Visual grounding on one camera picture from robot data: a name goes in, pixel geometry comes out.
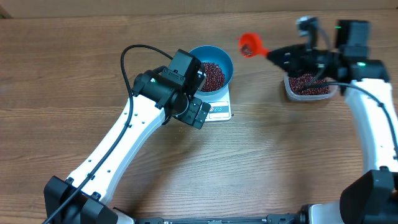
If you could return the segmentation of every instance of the plastic container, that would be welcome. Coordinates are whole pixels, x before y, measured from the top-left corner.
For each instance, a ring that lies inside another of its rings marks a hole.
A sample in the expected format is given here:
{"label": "plastic container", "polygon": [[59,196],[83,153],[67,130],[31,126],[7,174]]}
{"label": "plastic container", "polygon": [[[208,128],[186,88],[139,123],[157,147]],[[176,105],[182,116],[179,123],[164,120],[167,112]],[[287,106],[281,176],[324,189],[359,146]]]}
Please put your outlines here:
{"label": "plastic container", "polygon": [[287,93],[287,98],[290,99],[291,101],[296,101],[296,102],[309,102],[309,101],[315,101],[315,100],[325,100],[333,97],[337,91],[338,91],[338,86],[329,86],[329,94],[322,94],[322,95],[297,95],[295,94],[292,89],[290,88],[289,84],[289,77],[287,74],[284,75],[284,81],[285,81],[285,89]]}
{"label": "plastic container", "polygon": [[222,88],[211,92],[197,91],[198,95],[215,95],[228,86],[234,75],[234,64],[231,57],[223,49],[211,45],[204,45],[191,50],[189,53],[193,54],[201,62],[214,62],[218,64],[225,75],[225,82]]}

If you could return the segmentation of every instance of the clear plastic container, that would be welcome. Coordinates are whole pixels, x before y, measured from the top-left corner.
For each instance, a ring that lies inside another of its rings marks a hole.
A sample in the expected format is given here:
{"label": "clear plastic container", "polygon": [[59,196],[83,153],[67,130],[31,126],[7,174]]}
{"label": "clear plastic container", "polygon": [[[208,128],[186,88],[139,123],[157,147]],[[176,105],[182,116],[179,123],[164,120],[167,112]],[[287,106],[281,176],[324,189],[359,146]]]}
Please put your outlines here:
{"label": "clear plastic container", "polygon": [[296,101],[296,102],[308,102],[308,101],[314,101],[314,100],[329,99],[329,98],[333,97],[338,91],[338,86],[333,85],[333,86],[329,86],[329,94],[310,95],[310,96],[297,95],[290,88],[289,77],[287,76],[287,74],[284,75],[284,81],[285,81],[285,89],[286,89],[286,93],[287,93],[287,98],[290,99],[291,101]]}

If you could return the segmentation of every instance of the wooden table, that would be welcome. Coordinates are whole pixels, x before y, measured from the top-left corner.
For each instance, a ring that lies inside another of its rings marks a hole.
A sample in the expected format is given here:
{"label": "wooden table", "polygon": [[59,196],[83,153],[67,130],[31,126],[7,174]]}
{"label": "wooden table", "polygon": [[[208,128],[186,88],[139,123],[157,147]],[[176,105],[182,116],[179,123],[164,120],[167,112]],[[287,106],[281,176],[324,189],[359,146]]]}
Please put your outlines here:
{"label": "wooden table", "polygon": [[[371,21],[371,58],[384,61],[398,88],[395,10],[1,20],[0,223],[41,223],[47,181],[64,179],[114,124],[127,100],[120,53],[131,44],[172,55],[205,44],[225,49],[235,69],[234,116],[201,130],[176,120],[158,129],[110,207],[134,217],[253,217],[337,200],[362,164],[342,97],[289,102],[281,71],[237,50],[236,38],[247,31],[270,48],[305,41],[295,20],[307,14],[332,39],[335,19]],[[168,64],[146,49],[126,56],[130,80]]]}

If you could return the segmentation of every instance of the bowl of beans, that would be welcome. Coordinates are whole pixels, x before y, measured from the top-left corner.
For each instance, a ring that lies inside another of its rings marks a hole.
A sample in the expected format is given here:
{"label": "bowl of beans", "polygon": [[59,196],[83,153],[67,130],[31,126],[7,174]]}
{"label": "bowl of beans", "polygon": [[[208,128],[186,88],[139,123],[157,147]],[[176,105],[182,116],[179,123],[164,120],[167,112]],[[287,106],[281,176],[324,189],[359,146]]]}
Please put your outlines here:
{"label": "bowl of beans", "polygon": [[[296,102],[308,102],[314,100],[325,100],[334,96],[337,91],[337,86],[325,86],[321,88],[309,88],[304,91],[300,91],[305,85],[313,79],[313,75],[304,74],[300,77],[288,77],[287,74],[284,75],[285,89],[287,93],[287,98]],[[321,84],[328,82],[330,80],[323,79],[318,80],[315,83]]]}
{"label": "bowl of beans", "polygon": [[206,83],[197,94],[214,95],[228,86],[232,80],[234,66],[231,57],[223,49],[204,45],[191,50],[190,54],[199,59],[205,68]]}

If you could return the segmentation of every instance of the blue bowl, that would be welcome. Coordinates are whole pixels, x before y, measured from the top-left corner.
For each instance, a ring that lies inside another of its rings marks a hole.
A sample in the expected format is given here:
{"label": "blue bowl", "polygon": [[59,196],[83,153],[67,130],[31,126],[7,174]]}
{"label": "blue bowl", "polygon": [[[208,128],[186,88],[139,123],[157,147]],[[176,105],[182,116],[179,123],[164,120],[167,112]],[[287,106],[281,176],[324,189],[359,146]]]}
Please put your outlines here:
{"label": "blue bowl", "polygon": [[204,45],[191,50],[190,53],[201,62],[214,62],[218,64],[225,75],[225,82],[221,89],[211,92],[197,91],[197,94],[202,96],[214,95],[228,86],[234,75],[234,65],[231,57],[229,57],[223,49],[211,45]]}

